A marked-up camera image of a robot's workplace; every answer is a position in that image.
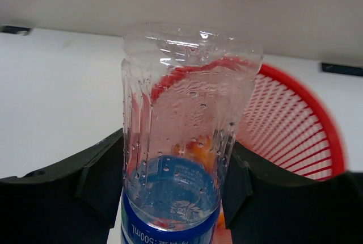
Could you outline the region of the orange soda bottle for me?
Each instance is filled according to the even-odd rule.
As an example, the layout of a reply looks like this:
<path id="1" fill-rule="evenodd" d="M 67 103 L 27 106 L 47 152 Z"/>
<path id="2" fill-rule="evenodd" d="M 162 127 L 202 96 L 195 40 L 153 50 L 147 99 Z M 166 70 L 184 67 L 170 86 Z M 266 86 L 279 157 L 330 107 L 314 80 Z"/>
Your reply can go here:
<path id="1" fill-rule="evenodd" d="M 219 207 L 229 164 L 230 147 L 221 138 L 193 137 L 173 157 L 171 214 L 185 227 L 204 222 Z"/>

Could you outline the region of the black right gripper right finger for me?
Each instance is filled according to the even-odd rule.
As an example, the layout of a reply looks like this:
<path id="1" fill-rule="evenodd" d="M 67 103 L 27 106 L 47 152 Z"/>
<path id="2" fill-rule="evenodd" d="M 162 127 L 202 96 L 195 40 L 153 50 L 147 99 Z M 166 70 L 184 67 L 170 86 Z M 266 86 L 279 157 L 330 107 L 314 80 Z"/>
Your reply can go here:
<path id="1" fill-rule="evenodd" d="M 223 189 L 234 243 L 361 243 L 362 174 L 324 181 L 284 170 L 233 147 Z"/>

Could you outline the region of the clear bottle blue label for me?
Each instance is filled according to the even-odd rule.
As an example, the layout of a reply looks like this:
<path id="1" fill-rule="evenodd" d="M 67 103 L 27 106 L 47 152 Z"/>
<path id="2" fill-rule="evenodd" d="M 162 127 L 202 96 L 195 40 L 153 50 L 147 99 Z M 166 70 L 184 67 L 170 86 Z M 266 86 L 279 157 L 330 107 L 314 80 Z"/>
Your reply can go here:
<path id="1" fill-rule="evenodd" d="M 212 243 L 221 202 L 194 227 L 171 214 L 174 149 L 208 136 L 226 141 L 231 156 L 263 50 L 228 33 L 155 23 L 129 29 L 124 52 L 122 240 Z"/>

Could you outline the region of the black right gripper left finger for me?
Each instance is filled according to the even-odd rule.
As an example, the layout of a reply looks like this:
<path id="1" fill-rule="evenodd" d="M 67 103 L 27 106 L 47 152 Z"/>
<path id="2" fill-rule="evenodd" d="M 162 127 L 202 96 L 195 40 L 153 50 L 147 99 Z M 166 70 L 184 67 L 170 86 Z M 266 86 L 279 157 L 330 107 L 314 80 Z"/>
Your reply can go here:
<path id="1" fill-rule="evenodd" d="M 123 186 L 123 132 L 19 178 L 1 179 L 2 243 L 106 243 Z"/>

